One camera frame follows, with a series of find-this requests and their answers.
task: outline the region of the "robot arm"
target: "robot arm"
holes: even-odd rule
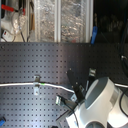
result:
[[[95,80],[85,98],[78,102],[78,105],[73,109],[77,120],[74,113],[66,115],[69,127],[107,128],[107,122],[115,128],[124,126],[128,123],[128,118],[119,107],[121,94],[122,91],[115,87],[109,78]],[[123,110],[128,113],[127,96],[123,97],[121,105]]]

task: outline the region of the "black cable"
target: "black cable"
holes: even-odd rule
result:
[[[126,113],[124,112],[124,110],[122,109],[121,101],[122,101],[122,98],[123,98],[123,96],[125,95],[125,93],[126,93],[127,91],[128,91],[128,88],[122,93],[122,95],[121,95],[121,97],[120,97],[120,101],[119,101],[120,110],[123,112],[123,114],[124,114],[126,117],[128,117],[128,114],[126,114]]]
[[[31,5],[31,8],[32,8],[32,11],[34,12],[34,3],[33,3],[32,0],[31,0],[31,2],[30,2],[30,5]]]
[[[75,118],[76,118],[77,126],[78,126],[78,128],[79,128],[79,123],[78,123],[78,120],[77,120],[77,117],[76,117],[76,114],[75,114],[74,110],[71,109],[66,103],[65,103],[65,105],[73,112],[73,114],[74,114],[74,116],[75,116]]]
[[[25,42],[25,39],[24,39],[22,31],[21,31],[21,36],[22,36],[23,42]]]
[[[121,59],[121,65],[122,65],[122,69],[123,69],[123,72],[124,74],[128,77],[128,60],[127,60],[127,57],[124,55],[125,52],[124,52],[124,45],[125,45],[125,40],[126,40],[126,37],[128,35],[128,21],[126,23],[126,27],[124,29],[124,32],[123,32],[123,36],[122,36],[122,40],[121,40],[121,44],[120,44],[120,48],[119,48],[119,55],[120,55],[120,59]],[[122,109],[122,106],[121,106],[121,101],[122,101],[122,98],[123,96],[125,95],[125,93],[128,91],[128,89],[126,89],[121,97],[120,97],[120,101],[119,101],[119,106],[120,106],[120,110],[122,111],[122,113],[128,117],[128,114],[126,114],[124,112],[124,110]]]

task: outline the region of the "wire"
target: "wire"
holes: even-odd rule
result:
[[[127,91],[128,91],[128,89],[126,89],[126,90],[122,93],[122,95],[121,95],[121,97],[120,97],[120,101],[119,101],[120,110],[123,112],[123,114],[124,114],[126,117],[128,117],[128,114],[126,114],[126,113],[124,112],[124,110],[122,109],[121,101],[122,101],[122,98],[123,98],[123,96],[125,95],[125,93],[126,93]]]
[[[8,84],[0,84],[0,87],[7,87],[7,86],[25,86],[25,85],[34,85],[34,83],[8,83]]]
[[[24,39],[24,36],[23,36],[22,31],[21,31],[21,37],[22,37],[22,39],[23,39],[23,42],[25,42],[25,39]]]
[[[109,41],[107,40],[107,38],[105,37],[105,35],[101,32],[101,35],[104,37],[104,39],[106,40],[107,43],[109,43]]]
[[[34,3],[33,3],[32,0],[31,0],[31,2],[30,2],[30,5],[31,5],[31,8],[32,8],[32,11],[34,12]]]
[[[74,93],[73,90],[67,89],[67,88],[62,87],[62,86],[57,86],[57,85],[53,85],[53,84],[46,84],[46,83],[40,83],[40,85],[43,85],[43,86],[50,86],[50,87],[54,87],[54,88],[61,88],[61,89],[66,90],[66,91],[68,91],[68,92]]]
[[[75,118],[76,118],[77,126],[78,126],[78,128],[79,128],[79,123],[78,123],[78,120],[77,120],[77,117],[76,117],[76,114],[75,114],[74,110],[71,109],[67,104],[65,104],[65,105],[73,112],[73,114],[74,114],[74,116],[75,116]]]
[[[126,36],[127,36],[127,29],[128,29],[128,21],[126,23],[126,27],[125,27],[124,32],[123,32],[123,37],[121,40],[121,47],[119,49],[121,56],[124,56],[124,45],[125,45],[125,40],[126,40]]]

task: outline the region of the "cable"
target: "cable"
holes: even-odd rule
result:
[[[107,43],[109,43],[109,41],[107,40],[107,38],[105,37],[105,35],[101,32],[101,35],[104,37],[104,39],[106,40]]]
[[[76,117],[76,114],[75,114],[74,110],[71,109],[67,104],[65,104],[65,105],[73,112],[73,114],[74,114],[74,116],[75,116],[75,118],[76,118],[77,126],[78,126],[78,128],[79,128],[79,123],[78,123],[78,120],[77,120],[77,117]]]
[[[121,97],[120,97],[120,101],[119,101],[120,110],[122,111],[122,113],[123,113],[126,117],[128,117],[128,114],[126,114],[126,113],[124,112],[124,110],[122,109],[121,101],[122,101],[122,98],[123,98],[123,96],[125,95],[125,93],[126,93],[127,91],[128,91],[128,89],[126,89],[126,90],[122,93],[122,95],[121,95]]]
[[[74,93],[73,90],[70,90],[70,89],[67,89],[67,88],[64,88],[62,86],[57,86],[57,85],[52,85],[52,84],[45,84],[45,83],[39,83],[40,85],[43,85],[43,86],[50,86],[50,87],[54,87],[54,88],[61,88],[61,89],[64,89],[68,92],[72,92]],[[0,87],[6,87],[6,86],[21,86],[21,85],[34,85],[34,83],[8,83],[8,84],[0,84]]]
[[[8,83],[8,84],[0,84],[0,87],[7,86],[25,86],[25,85],[35,85],[34,83]]]
[[[22,33],[22,31],[21,31],[21,36],[22,36],[22,39],[23,39],[23,42],[25,42],[25,39],[24,39],[24,36],[23,36],[23,33]]]
[[[53,84],[46,84],[46,83],[40,83],[40,85],[43,85],[43,86],[50,86],[50,87],[54,87],[54,88],[61,88],[61,89],[64,89],[64,90],[66,90],[66,91],[68,91],[68,92],[74,93],[73,90],[67,89],[67,88],[62,87],[62,86],[57,86],[57,85],[53,85]]]
[[[34,3],[33,3],[32,0],[31,0],[31,2],[30,2],[30,5],[31,5],[31,8],[32,8],[32,11],[34,12]]]

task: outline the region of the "black object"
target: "black object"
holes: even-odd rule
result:
[[[124,52],[124,46],[125,46],[125,41],[126,41],[126,36],[128,35],[128,21],[126,23],[126,27],[124,29],[124,32],[123,32],[123,37],[122,37],[122,41],[121,41],[121,46],[120,46],[120,59],[121,59],[121,65],[122,65],[122,69],[123,69],[123,72],[124,74],[128,77],[128,60],[127,60],[127,57],[125,56],[125,52]],[[128,114],[126,114],[124,112],[124,110],[122,109],[122,106],[121,106],[121,101],[122,101],[122,98],[123,96],[125,95],[125,93],[128,91],[128,89],[126,89],[121,97],[120,97],[120,102],[119,102],[119,106],[120,106],[120,109],[122,111],[122,113],[124,113],[125,116],[128,117]]]
[[[76,94],[76,97],[77,97],[77,100],[78,100],[78,103],[81,102],[82,100],[84,100],[84,96],[81,92],[81,89],[80,89],[80,84],[77,82],[75,76],[74,76],[74,73],[71,71],[71,70],[68,70],[67,72],[67,76],[68,76],[68,79],[72,85],[72,88]]]
[[[79,128],[79,124],[78,124],[78,120],[77,120],[76,114],[75,114],[74,110],[73,110],[71,107],[69,107],[69,106],[67,105],[67,103],[66,103],[66,100],[67,100],[67,99],[65,99],[64,97],[59,96],[59,95],[58,95],[58,97],[61,99],[61,101],[60,101],[60,106],[66,106],[66,107],[67,107],[69,110],[71,110],[71,112],[74,114],[74,116],[75,116],[75,118],[76,118],[76,123],[77,123],[78,128]]]
[[[22,39],[23,39],[23,42],[25,42],[25,39],[24,39],[24,36],[23,36],[22,31],[21,31],[21,37],[22,37]]]
[[[123,114],[128,117],[128,114],[124,112],[122,106],[121,106],[121,101],[122,101],[122,98],[123,96],[126,94],[126,92],[128,91],[128,89],[125,89],[125,91],[122,93],[121,97],[120,97],[120,101],[119,101],[119,106],[120,106],[120,110],[123,112]]]
[[[125,56],[125,52],[124,52],[124,46],[125,46],[125,41],[126,41],[127,35],[128,35],[128,21],[126,23],[126,27],[123,32],[123,37],[122,37],[122,41],[121,41],[120,49],[119,49],[122,69],[123,69],[124,74],[128,77],[128,60],[127,60],[127,57]]]
[[[95,81],[95,77],[96,77],[96,69],[90,68],[89,69],[89,77],[88,77],[87,84],[86,84],[86,92],[91,87],[92,83]]]

